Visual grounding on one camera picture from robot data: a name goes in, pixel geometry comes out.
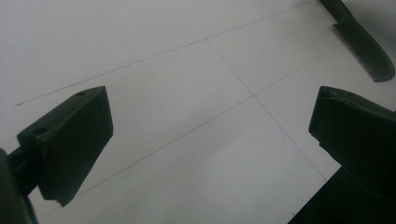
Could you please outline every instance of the black comb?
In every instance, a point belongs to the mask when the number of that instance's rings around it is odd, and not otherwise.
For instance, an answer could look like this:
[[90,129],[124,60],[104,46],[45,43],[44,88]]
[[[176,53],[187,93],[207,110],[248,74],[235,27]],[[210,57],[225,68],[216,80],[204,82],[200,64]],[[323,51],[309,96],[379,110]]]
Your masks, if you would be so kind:
[[341,0],[320,0],[338,24],[334,31],[374,82],[393,79],[395,68],[388,54],[355,20]]

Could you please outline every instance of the floor tile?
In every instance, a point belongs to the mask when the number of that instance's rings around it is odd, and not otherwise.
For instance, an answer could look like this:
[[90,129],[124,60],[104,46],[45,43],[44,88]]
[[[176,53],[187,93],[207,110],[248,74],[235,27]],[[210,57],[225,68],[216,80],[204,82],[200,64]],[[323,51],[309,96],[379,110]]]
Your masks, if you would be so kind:
[[18,104],[310,1],[6,1],[0,89]]
[[301,151],[330,178],[339,165],[308,132],[320,86],[352,91],[395,110],[396,80],[374,83],[347,49],[340,46],[258,94],[258,99]]
[[327,14],[319,2],[313,2],[209,42],[257,93],[340,44]]
[[287,223],[323,183],[250,98],[40,222]]
[[366,29],[376,27],[380,22],[396,15],[396,2],[393,0],[348,0],[345,5],[358,22]]
[[114,135],[81,192],[251,96],[204,41],[16,106],[15,128],[21,131],[74,93],[102,85]]

